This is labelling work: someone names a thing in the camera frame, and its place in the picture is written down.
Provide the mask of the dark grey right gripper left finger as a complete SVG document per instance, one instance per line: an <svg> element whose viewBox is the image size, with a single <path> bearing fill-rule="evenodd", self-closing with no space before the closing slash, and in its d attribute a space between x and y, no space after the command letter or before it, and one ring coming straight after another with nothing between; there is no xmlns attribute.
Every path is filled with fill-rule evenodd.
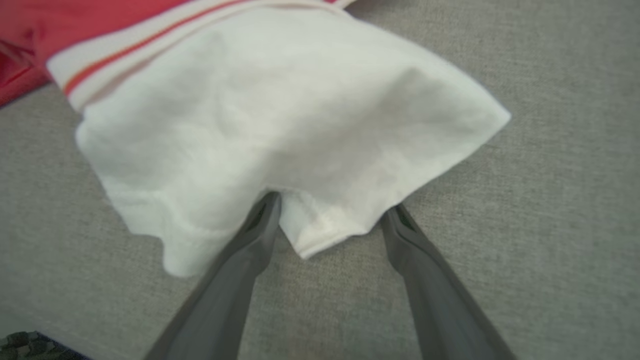
<svg viewBox="0 0 640 360"><path fill-rule="evenodd" d="M147 360L235 360L253 289L279 228L278 193L263 196L146 355Z"/></svg>

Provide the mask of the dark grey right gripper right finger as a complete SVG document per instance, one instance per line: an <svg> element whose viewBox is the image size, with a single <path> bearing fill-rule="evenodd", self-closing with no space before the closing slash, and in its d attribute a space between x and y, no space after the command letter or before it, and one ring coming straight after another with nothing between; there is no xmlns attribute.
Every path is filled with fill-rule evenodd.
<svg viewBox="0 0 640 360"><path fill-rule="evenodd" d="M404 205L381 219L387 258L402 276L425 360L514 360L462 281Z"/></svg>

